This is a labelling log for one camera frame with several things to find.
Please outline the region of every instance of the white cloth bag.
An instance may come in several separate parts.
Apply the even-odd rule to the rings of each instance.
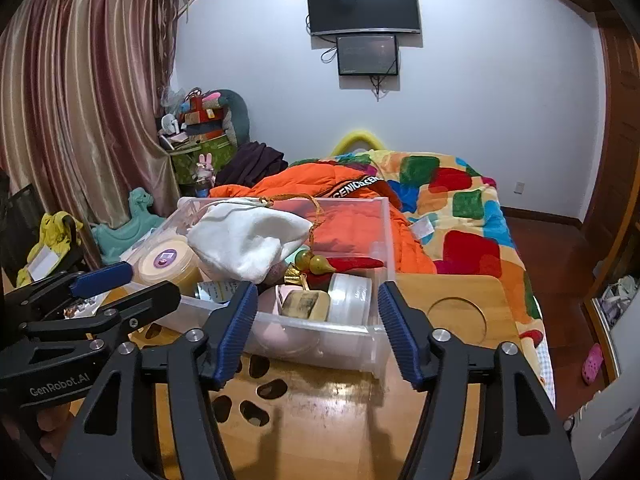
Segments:
[[[258,284],[304,243],[311,226],[309,220],[267,207],[258,198],[231,198],[210,205],[187,240],[212,270]]]

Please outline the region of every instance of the wall-mounted tv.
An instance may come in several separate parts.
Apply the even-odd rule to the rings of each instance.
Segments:
[[[418,0],[307,0],[312,36],[420,32]]]

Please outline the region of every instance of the pink bunny toy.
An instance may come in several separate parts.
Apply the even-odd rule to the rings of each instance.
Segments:
[[[211,161],[212,156],[210,153],[207,153],[207,158],[205,158],[203,153],[200,154],[198,163],[196,165],[196,181],[209,180],[212,184],[214,183],[216,177],[214,176],[214,170]]]

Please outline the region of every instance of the baseboard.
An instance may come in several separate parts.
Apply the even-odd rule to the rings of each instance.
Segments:
[[[543,213],[542,211],[530,211],[529,209],[517,209],[515,207],[500,206],[505,216],[512,218],[526,218],[527,220],[540,220],[543,222],[552,222],[554,224],[572,225],[580,229],[582,222],[571,216],[554,215],[552,213]]]

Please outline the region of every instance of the wooden floor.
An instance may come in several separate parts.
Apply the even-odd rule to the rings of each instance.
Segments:
[[[604,388],[602,371],[591,385],[580,375],[595,342],[580,300],[593,281],[594,256],[580,231],[568,225],[507,218],[544,317],[556,383],[556,410],[564,420]]]

